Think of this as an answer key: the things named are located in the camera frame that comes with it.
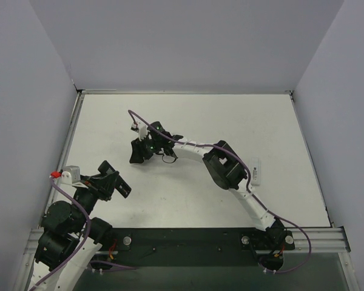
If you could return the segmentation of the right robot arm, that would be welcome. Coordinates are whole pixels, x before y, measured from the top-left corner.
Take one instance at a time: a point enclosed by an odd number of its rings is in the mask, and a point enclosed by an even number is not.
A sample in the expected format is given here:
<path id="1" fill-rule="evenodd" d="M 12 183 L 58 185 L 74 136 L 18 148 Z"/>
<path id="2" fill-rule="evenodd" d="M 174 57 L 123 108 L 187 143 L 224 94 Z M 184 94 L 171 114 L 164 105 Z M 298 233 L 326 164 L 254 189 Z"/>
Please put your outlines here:
<path id="1" fill-rule="evenodd" d="M 281 221 L 263 205 L 250 187 L 250 172 L 241 164 L 239 157 L 225 141 L 214 145 L 196 144 L 181 135 L 171 135 L 159 122 L 149 127 L 135 121 L 131 130 L 138 137 L 131 142 L 131 164 L 142 164 L 153 155 L 173 159 L 184 158 L 202 162 L 213 182 L 230 191 L 240 202 L 257 230 L 267 233 L 274 244 L 292 244 L 294 239 Z"/>

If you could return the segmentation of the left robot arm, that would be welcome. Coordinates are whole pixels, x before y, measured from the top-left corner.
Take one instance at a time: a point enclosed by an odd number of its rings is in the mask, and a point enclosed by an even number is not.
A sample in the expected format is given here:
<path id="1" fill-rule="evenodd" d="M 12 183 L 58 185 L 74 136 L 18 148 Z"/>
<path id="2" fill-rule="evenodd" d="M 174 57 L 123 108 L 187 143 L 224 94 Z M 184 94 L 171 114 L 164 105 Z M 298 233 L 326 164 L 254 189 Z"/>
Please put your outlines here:
<path id="1" fill-rule="evenodd" d="M 127 196 L 131 189 L 113 169 L 93 176 L 65 169 L 51 173 L 50 182 L 66 199 L 51 204 L 42 217 L 34 264 L 47 271 L 33 272 L 29 290 L 72 290 L 95 253 L 112 243 L 112 225 L 90 217 L 96 203 L 110 201 L 116 190 Z"/>

